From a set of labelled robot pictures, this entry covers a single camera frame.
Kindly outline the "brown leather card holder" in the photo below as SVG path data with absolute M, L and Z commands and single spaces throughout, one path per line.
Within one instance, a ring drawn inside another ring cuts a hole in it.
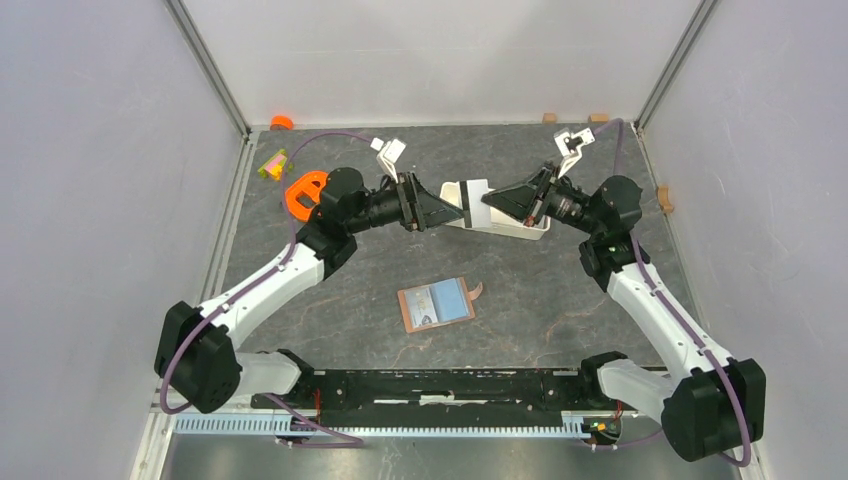
M 417 287 L 430 288 L 438 313 L 438 322 L 430 327 L 412 330 L 406 318 L 407 312 L 403 303 L 403 292 Z M 397 298 L 405 331 L 412 334 L 474 319 L 476 317 L 474 301 L 479 298 L 483 291 L 484 287 L 482 283 L 478 283 L 474 288 L 469 288 L 464 277 L 454 277 L 435 283 L 399 290 L 397 292 Z

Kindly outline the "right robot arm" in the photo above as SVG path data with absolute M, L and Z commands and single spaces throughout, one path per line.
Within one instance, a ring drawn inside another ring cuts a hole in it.
M 632 230 L 642 218 L 641 187 L 612 175 L 588 194 L 558 167 L 482 195 L 483 204 L 534 225 L 550 218 L 587 233 L 579 246 L 586 274 L 621 306 L 650 341 L 667 370 L 661 377 L 620 352 L 584 363 L 580 400 L 602 408 L 617 400 L 658 423 L 685 461 L 720 455 L 744 468 L 764 433 L 766 373 L 739 360 L 707 334 L 665 286 Z

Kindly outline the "white card with black stripe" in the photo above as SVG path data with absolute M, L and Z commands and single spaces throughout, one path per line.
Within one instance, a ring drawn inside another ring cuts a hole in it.
M 491 207 L 482 201 L 482 197 L 489 191 L 487 179 L 459 182 L 460 207 L 463 210 L 463 226 L 466 229 L 489 228 L 491 226 Z

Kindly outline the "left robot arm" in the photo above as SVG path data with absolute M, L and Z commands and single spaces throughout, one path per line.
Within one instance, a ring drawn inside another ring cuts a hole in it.
M 192 306 L 179 301 L 164 317 L 154 371 L 159 404 L 177 414 L 208 414 L 232 397 L 274 393 L 306 405 L 313 379 L 283 353 L 244 354 L 239 347 L 273 313 L 327 280 L 357 249 L 356 234 L 390 224 L 423 232 L 462 218 L 461 208 L 429 192 L 412 172 L 368 189 L 359 170 L 331 171 L 308 221 L 271 261 L 230 290 Z

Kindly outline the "white plastic tray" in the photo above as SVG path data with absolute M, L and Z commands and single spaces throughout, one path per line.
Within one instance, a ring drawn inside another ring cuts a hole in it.
M 460 207 L 459 200 L 459 182 L 444 182 L 441 185 L 440 197 L 453 204 L 457 207 Z M 535 226 L 525 226 L 523 223 L 518 222 L 516 220 L 511 219 L 507 215 L 499 212 L 498 210 L 491 207 L 491 221 L 492 224 L 489 228 L 480 228 L 480 229 L 466 229 L 463 226 L 463 219 L 448 223 L 447 226 L 456 227 L 464 230 L 490 233 L 514 238 L 520 238 L 525 240 L 539 240 L 542 236 L 547 233 L 551 226 L 551 220 L 545 217 Z

